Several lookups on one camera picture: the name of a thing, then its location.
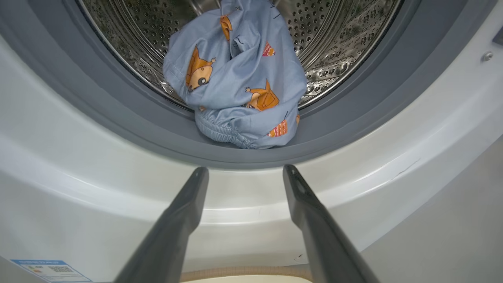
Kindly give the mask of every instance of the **perforated metal drum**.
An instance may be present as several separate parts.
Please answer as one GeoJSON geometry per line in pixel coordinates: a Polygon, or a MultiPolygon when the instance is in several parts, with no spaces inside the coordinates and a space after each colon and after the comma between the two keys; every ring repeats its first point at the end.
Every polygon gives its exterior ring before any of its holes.
{"type": "MultiPolygon", "coordinates": [[[[170,36],[219,0],[78,0],[96,33],[126,68],[173,103],[164,81],[170,36]]],[[[306,71],[299,108],[329,93],[368,57],[392,22],[400,0],[276,0],[306,71]]]]}

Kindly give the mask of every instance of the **wrinkled fabric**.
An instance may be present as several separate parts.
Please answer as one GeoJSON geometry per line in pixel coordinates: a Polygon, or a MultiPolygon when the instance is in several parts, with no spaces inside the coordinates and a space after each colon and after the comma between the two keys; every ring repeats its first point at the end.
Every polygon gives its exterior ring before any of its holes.
{"type": "Polygon", "coordinates": [[[267,149],[295,135],[305,73],[267,0],[223,0],[186,24],[170,39],[163,73],[215,141],[267,149]]]}

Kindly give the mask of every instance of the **cartoon eye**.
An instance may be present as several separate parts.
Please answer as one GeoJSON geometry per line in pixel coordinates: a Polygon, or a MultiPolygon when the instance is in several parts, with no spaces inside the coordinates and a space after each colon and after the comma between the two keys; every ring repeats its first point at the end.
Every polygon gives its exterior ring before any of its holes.
{"type": "Polygon", "coordinates": [[[199,78],[199,80],[197,81],[197,84],[200,86],[206,84],[206,78],[199,78]]]}

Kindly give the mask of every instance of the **sticker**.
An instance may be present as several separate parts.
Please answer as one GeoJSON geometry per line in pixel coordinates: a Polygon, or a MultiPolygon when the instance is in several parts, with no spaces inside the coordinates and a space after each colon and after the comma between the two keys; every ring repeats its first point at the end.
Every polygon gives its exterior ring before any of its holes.
{"type": "Polygon", "coordinates": [[[11,261],[47,282],[92,282],[62,260],[11,259],[11,261]]]}

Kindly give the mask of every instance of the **washing machine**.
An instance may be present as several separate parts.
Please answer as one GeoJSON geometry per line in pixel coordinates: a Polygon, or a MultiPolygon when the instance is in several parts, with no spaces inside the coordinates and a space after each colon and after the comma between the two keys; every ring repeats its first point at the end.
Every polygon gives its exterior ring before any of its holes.
{"type": "Polygon", "coordinates": [[[502,1],[274,4],[308,81],[299,128],[243,150],[201,135],[161,72],[219,1],[0,1],[0,256],[112,281],[206,166],[184,271],[308,263],[285,164],[363,250],[503,134],[502,1]]]}

